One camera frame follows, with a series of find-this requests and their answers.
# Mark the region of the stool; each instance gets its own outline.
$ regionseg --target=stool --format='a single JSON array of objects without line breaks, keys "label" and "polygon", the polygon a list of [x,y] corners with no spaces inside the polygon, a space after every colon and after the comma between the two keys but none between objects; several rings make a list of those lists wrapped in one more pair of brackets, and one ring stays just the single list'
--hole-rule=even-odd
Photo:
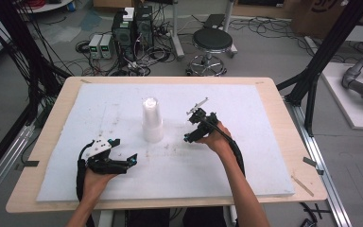
[{"label": "stool", "polygon": [[193,73],[199,76],[219,76],[226,73],[223,61],[212,54],[223,53],[231,49],[232,37],[223,30],[204,28],[193,35],[193,45],[205,52],[205,55],[194,57],[186,69],[187,76]]}]

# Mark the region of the white board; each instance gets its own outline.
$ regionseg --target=white board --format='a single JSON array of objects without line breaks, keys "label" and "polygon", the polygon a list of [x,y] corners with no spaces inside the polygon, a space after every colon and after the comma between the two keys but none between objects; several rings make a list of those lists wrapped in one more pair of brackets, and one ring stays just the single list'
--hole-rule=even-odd
[{"label": "white board", "polygon": [[[351,127],[363,130],[363,99],[359,93],[341,85],[344,73],[352,66],[346,63],[329,63],[323,70],[323,77]],[[363,68],[356,80],[363,83]]]},{"label": "white board", "polygon": [[[164,139],[149,144],[142,133],[142,102],[160,102]],[[37,201],[76,201],[77,159],[99,134],[120,138],[111,158],[138,153],[138,164],[110,181],[102,200],[230,197],[219,158],[183,136],[197,128],[187,122],[194,105],[216,112],[240,147],[247,179],[257,196],[294,194],[285,162],[255,86],[204,84],[84,84],[48,163]]]}]

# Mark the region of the forearm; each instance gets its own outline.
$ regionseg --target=forearm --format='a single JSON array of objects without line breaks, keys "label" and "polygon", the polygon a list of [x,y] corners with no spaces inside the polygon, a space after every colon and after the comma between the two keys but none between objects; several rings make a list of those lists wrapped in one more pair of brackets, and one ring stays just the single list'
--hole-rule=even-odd
[{"label": "forearm", "polygon": [[83,227],[87,222],[88,217],[94,210],[96,201],[81,200],[78,208],[76,209],[73,216],[67,222],[66,227]]},{"label": "forearm", "polygon": [[239,226],[269,226],[265,212],[241,172],[232,151],[222,152],[219,157],[232,189]]}]

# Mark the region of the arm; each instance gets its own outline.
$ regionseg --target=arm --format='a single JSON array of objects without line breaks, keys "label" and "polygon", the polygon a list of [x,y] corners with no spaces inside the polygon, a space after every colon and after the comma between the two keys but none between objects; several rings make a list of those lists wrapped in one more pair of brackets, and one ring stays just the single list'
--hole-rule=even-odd
[{"label": "arm", "polygon": [[[226,134],[231,135],[220,121],[218,126]],[[198,142],[208,145],[219,156],[225,168],[232,189],[239,226],[269,226],[267,216],[238,167],[228,141],[219,132],[213,131],[208,137],[203,137]]]},{"label": "arm", "polygon": [[90,168],[87,169],[82,200],[73,216],[67,222],[67,227],[85,226],[108,181],[115,176],[116,174],[96,174]]}]

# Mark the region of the wooden table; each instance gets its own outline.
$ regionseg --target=wooden table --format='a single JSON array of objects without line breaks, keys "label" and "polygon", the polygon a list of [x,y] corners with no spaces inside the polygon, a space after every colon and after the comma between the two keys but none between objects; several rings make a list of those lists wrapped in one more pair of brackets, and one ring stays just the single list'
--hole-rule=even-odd
[{"label": "wooden table", "polygon": [[[83,83],[155,83],[155,84],[249,84],[255,85],[261,97],[268,120],[285,159],[296,193],[289,197],[259,198],[260,202],[324,201],[327,193],[315,168],[303,162],[309,155],[296,127],[285,107],[275,84],[269,78],[100,78],[74,77],[66,80],[60,95],[49,115],[41,135],[29,157],[29,161],[40,161],[36,167],[25,167],[16,184],[7,210],[10,213],[64,211],[76,209],[78,202],[37,202],[36,198],[43,182],[44,173],[56,146],[63,125],[78,96]],[[231,205],[233,198],[186,198],[138,201],[102,201],[96,209],[130,209],[155,207],[186,207],[204,205]]]}]

